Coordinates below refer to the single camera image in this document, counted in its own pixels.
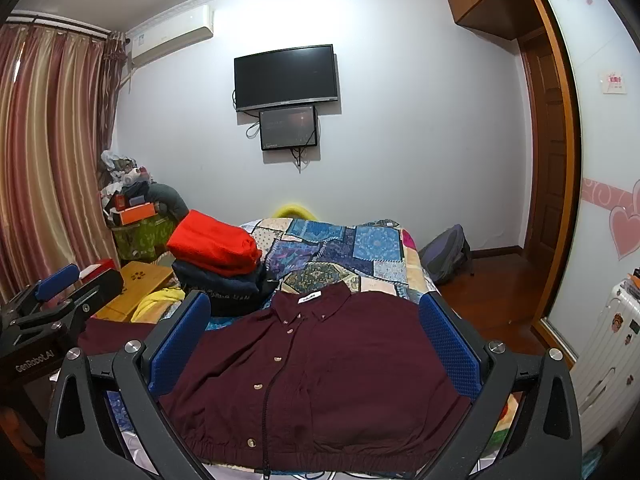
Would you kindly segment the maroon button shirt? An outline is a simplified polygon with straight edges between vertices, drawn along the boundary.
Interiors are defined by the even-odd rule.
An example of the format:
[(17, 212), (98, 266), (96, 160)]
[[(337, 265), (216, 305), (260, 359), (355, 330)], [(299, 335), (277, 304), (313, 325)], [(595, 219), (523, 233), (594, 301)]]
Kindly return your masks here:
[(413, 472), (470, 407), (411, 301), (345, 284), (278, 292), (201, 336), (160, 406), (206, 463)]

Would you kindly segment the clutter pile of clothes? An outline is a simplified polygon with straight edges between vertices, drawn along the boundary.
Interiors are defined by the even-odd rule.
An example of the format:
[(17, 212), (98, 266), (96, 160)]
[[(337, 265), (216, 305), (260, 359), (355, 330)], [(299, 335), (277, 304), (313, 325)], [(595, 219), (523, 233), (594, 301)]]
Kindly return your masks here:
[(177, 222), (190, 212), (177, 190), (157, 182), (152, 174), (129, 157), (106, 150), (100, 156), (101, 168), (108, 182), (101, 188), (100, 201), (104, 214), (116, 209), (120, 200), (126, 207), (151, 203), (163, 214), (170, 214)]

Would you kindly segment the red white box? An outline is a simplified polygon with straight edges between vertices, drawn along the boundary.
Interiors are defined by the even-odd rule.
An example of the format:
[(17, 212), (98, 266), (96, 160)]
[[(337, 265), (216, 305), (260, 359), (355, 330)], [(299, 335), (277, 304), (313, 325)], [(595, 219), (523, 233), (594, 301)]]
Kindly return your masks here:
[(96, 263), (90, 264), (90, 266), (87, 266), (84, 270), (81, 270), (79, 272), (79, 279), (82, 284), (86, 284), (110, 269), (117, 269), (115, 261), (112, 258), (101, 259)]

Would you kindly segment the wooden lap table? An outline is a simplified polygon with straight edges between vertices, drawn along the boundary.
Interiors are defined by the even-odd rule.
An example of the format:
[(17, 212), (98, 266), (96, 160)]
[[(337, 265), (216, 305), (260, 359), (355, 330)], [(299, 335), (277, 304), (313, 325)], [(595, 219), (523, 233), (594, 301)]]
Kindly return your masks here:
[(92, 317), (114, 322), (128, 322), (140, 301), (161, 288), (172, 275), (168, 266), (133, 261), (120, 269), (124, 279), (122, 293)]

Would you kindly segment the yellow garment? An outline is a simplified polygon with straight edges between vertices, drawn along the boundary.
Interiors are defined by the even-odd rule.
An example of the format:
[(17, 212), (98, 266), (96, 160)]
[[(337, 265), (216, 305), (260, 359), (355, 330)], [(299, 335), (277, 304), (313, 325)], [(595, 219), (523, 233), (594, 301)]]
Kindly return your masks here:
[(179, 287), (167, 287), (143, 297), (132, 312), (131, 323), (156, 324), (165, 312), (178, 306), (186, 293)]

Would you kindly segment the orange box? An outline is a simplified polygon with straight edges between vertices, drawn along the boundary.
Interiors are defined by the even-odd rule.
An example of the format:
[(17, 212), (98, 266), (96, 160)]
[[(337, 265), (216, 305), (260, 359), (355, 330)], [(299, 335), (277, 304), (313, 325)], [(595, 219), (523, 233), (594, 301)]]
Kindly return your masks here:
[(114, 217), (114, 222), (118, 226), (128, 226), (128, 224), (154, 217), (155, 214), (156, 211), (154, 204), (144, 203), (119, 211)]

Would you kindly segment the navy folded sweater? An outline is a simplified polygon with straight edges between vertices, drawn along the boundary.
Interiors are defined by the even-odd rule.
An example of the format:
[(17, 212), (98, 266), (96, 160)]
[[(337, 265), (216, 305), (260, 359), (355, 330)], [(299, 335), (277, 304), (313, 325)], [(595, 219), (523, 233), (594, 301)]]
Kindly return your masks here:
[(262, 262), (250, 274), (230, 278), (181, 260), (175, 260), (171, 267), (185, 292), (196, 289), (209, 298), (213, 318), (239, 318), (260, 310), (279, 285)]

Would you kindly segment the white ribbed suitcase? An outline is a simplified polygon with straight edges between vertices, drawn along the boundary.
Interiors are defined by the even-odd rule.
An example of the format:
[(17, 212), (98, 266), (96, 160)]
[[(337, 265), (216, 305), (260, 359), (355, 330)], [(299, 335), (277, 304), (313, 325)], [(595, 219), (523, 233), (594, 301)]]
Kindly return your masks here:
[(596, 446), (639, 401), (639, 289), (632, 278), (612, 288), (570, 377), (582, 450)]

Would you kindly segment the grey purple backpack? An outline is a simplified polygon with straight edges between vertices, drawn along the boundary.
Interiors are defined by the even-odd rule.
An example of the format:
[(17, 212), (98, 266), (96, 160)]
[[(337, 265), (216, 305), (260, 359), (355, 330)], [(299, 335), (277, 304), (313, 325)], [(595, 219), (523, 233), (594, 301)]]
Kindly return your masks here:
[(464, 266), (473, 273), (471, 248), (460, 224), (441, 232), (419, 250), (420, 263), (435, 284), (446, 283)]

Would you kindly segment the red folded sweater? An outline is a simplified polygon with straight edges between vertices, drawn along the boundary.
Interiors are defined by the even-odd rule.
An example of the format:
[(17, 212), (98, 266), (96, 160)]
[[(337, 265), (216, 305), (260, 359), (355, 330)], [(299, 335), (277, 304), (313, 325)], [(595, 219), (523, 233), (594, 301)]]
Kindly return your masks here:
[(262, 258), (245, 230), (194, 209), (172, 232), (167, 248), (177, 260), (226, 278), (253, 273)]

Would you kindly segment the striped pink curtain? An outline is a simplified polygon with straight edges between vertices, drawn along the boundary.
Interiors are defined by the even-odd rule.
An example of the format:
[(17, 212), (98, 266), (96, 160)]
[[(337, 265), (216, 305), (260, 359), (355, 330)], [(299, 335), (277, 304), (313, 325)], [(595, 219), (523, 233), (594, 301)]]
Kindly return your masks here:
[(1, 299), (116, 249), (103, 218), (124, 36), (1, 29)]

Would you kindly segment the white air conditioner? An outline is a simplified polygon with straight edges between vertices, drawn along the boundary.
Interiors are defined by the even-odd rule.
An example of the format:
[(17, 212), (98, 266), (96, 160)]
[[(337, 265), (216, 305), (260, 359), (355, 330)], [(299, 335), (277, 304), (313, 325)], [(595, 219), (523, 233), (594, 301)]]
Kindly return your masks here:
[(214, 12), (208, 4), (149, 22), (129, 35), (131, 66), (148, 65), (213, 36)]

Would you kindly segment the wooden door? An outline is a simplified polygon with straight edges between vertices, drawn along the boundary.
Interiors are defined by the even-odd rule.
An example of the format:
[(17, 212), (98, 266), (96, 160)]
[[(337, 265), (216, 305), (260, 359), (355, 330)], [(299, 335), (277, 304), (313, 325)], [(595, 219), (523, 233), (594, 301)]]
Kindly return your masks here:
[(533, 119), (533, 194), (525, 253), (547, 271), (561, 229), (565, 195), (564, 103), (551, 44), (545, 34), (521, 44)]

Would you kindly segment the small wall monitor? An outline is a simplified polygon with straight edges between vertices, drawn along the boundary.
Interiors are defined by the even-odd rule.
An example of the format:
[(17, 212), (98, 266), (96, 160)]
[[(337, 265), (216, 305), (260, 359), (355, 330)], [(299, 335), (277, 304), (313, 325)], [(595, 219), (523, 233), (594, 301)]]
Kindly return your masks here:
[(276, 107), (259, 113), (260, 147), (264, 152), (308, 148), (318, 142), (313, 105)]

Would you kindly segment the black wall television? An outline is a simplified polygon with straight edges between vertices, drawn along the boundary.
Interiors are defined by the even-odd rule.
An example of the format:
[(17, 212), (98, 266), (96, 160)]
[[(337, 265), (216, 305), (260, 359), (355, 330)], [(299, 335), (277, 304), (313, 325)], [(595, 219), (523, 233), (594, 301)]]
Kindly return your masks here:
[(332, 44), (240, 56), (234, 60), (237, 110), (338, 100)]

